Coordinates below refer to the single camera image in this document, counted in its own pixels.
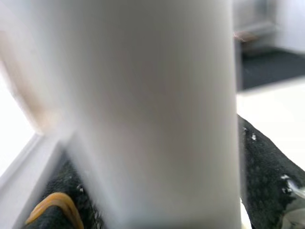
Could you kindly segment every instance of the white cylinder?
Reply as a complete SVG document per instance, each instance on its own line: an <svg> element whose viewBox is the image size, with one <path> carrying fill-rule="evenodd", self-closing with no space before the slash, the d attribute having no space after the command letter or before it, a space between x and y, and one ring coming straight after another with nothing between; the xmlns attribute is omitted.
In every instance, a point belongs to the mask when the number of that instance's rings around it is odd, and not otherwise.
<svg viewBox="0 0 305 229"><path fill-rule="evenodd" d="M230 1L3 2L75 120L109 219L240 228Z"/></svg>

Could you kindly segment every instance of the white pole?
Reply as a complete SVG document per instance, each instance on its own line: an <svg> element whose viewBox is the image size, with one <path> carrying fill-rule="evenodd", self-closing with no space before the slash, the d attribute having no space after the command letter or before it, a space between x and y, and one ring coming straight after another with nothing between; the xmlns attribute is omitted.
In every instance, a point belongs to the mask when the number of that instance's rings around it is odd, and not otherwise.
<svg viewBox="0 0 305 229"><path fill-rule="evenodd" d="M109 225L240 228L230 1L3 2L76 122Z"/></svg>

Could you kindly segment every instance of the white pipe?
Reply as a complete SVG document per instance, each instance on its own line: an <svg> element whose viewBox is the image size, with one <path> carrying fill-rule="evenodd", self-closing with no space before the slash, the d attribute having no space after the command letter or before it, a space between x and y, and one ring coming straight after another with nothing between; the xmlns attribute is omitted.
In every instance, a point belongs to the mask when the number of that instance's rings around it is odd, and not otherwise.
<svg viewBox="0 0 305 229"><path fill-rule="evenodd" d="M240 228L230 1L3 2L75 121L109 225Z"/></svg>

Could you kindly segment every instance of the black fabric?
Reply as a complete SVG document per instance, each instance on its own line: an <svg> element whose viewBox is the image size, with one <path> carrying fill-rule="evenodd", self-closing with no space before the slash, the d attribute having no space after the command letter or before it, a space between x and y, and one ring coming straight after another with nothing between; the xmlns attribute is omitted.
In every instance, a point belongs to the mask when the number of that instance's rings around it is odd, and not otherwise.
<svg viewBox="0 0 305 229"><path fill-rule="evenodd" d="M304 187L305 172L249 122L238 117L238 124L243 204L256 229L280 229L288 204L296 199L283 176Z"/></svg>
<svg viewBox="0 0 305 229"><path fill-rule="evenodd" d="M305 75L305 58L281 50L244 56L241 74L241 90L276 83Z"/></svg>
<svg viewBox="0 0 305 229"><path fill-rule="evenodd" d="M82 181L79 178L73 164L69 159L63 158L66 162L59 163L59 169L53 174L48 182L45 191L37 203L54 192L63 192L71 197L79 211L85 229L103 229L103 220L91 202ZM59 207L49 207L39 218L25 229L74 229L69 220L65 217Z"/></svg>

